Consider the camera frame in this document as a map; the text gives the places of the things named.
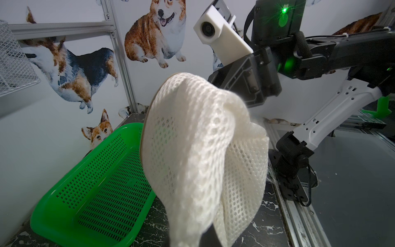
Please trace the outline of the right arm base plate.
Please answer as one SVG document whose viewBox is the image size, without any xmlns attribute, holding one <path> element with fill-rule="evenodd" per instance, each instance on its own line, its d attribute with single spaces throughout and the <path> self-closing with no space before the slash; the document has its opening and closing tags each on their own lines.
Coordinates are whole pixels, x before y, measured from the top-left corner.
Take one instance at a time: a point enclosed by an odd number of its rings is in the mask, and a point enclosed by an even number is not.
<svg viewBox="0 0 395 247">
<path fill-rule="evenodd" d="M 271 149 L 269 159 L 283 198 L 309 207 L 312 203 L 312 189 L 318 185 L 317 174 L 310 166 L 309 158 L 300 155 L 298 159 L 301 167 L 294 167 L 280 151 Z"/>
</svg>

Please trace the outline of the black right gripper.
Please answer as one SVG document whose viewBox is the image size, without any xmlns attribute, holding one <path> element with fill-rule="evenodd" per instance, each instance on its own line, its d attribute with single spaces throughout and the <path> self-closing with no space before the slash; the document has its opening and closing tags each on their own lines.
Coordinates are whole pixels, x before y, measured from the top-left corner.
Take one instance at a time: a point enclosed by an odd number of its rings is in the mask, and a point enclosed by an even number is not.
<svg viewBox="0 0 395 247">
<path fill-rule="evenodd" d="M 208 81 L 238 95 L 248 108 L 261 106 L 282 92 L 278 59 L 267 46 L 212 73 Z"/>
</svg>

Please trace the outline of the green plastic basket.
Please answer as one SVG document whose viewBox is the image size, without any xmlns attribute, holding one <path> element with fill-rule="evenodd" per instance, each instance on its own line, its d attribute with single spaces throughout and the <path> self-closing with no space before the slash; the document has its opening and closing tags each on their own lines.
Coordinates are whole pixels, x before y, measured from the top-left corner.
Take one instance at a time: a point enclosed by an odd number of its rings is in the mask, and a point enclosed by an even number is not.
<svg viewBox="0 0 395 247">
<path fill-rule="evenodd" d="M 116 129 L 39 201 L 31 229 L 62 247 L 128 247 L 155 199 L 143 171 L 143 124 Z"/>
</svg>

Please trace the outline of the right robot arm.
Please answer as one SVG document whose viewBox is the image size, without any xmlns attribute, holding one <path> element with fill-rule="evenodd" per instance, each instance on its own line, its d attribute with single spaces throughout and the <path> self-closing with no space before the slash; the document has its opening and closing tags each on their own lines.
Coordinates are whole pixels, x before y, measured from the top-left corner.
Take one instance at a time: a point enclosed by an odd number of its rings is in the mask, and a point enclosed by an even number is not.
<svg viewBox="0 0 395 247">
<path fill-rule="evenodd" d="M 232 29 L 232 15 L 223 1 L 214 1 L 195 26 L 201 41 L 223 63 L 209 82 L 237 93 L 249 107 L 280 94 L 279 75 L 309 80 L 348 70 L 333 99 L 270 152 L 274 169 L 284 178 L 294 178 L 308 167 L 321 141 L 354 111 L 395 91 L 392 28 L 305 37 L 300 30 L 305 5 L 305 1 L 257 1 L 244 25 L 253 29 L 250 38 Z"/>
</svg>

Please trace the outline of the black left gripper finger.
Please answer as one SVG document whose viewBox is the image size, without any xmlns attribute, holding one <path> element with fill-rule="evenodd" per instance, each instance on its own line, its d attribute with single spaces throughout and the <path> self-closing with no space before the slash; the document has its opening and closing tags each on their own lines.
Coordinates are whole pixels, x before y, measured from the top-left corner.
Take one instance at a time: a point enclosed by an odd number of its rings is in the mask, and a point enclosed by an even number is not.
<svg viewBox="0 0 395 247">
<path fill-rule="evenodd" d="M 201 236 L 199 247 L 222 247 L 213 224 Z"/>
</svg>

